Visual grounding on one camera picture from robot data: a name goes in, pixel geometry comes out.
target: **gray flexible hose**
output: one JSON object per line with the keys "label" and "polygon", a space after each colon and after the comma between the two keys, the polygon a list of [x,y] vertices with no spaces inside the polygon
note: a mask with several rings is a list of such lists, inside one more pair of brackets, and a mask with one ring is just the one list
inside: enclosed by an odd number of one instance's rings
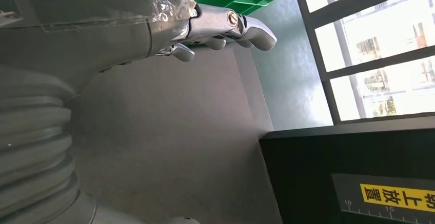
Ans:
{"label": "gray flexible hose", "polygon": [[74,96],[55,77],[0,67],[0,223],[143,224],[79,190],[63,129],[71,115],[63,100]]}

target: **yellow label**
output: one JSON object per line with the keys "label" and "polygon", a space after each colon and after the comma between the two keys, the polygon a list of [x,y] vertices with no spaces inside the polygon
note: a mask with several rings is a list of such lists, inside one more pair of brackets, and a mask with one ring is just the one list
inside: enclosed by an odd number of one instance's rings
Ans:
{"label": "yellow label", "polygon": [[435,212],[435,191],[360,184],[368,203]]}

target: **robotic hand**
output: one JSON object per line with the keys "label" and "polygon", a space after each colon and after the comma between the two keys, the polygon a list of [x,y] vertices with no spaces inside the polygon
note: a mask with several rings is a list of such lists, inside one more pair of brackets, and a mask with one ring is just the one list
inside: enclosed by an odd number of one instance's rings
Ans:
{"label": "robotic hand", "polygon": [[113,66],[156,54],[188,62],[188,46],[226,39],[276,42],[259,20],[194,0],[0,0],[0,222],[143,223],[80,190],[63,101]]}
{"label": "robotic hand", "polygon": [[173,45],[166,46],[157,55],[174,55],[184,62],[193,59],[195,53],[181,43],[204,44],[213,50],[222,50],[226,38],[239,45],[252,46],[268,51],[276,44],[276,37],[261,21],[239,15],[227,8],[198,4],[190,18],[189,26],[176,38]]}

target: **plastic wrap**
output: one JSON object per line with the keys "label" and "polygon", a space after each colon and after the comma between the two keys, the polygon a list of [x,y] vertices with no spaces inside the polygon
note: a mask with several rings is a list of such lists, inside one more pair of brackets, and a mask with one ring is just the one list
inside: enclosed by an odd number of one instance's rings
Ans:
{"label": "plastic wrap", "polygon": [[194,0],[13,0],[0,1],[1,27],[113,26],[188,19]]}

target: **silver robotic hand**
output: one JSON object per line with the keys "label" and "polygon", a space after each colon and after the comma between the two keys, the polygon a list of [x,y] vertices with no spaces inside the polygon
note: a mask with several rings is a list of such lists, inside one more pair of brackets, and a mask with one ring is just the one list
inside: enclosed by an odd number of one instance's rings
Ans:
{"label": "silver robotic hand", "polygon": [[276,44],[275,35],[261,21],[228,8],[198,4],[186,29],[171,41],[173,45],[166,46],[157,55],[173,55],[189,62],[195,56],[189,45],[204,44],[213,50],[221,50],[227,39],[262,51],[268,51]]}

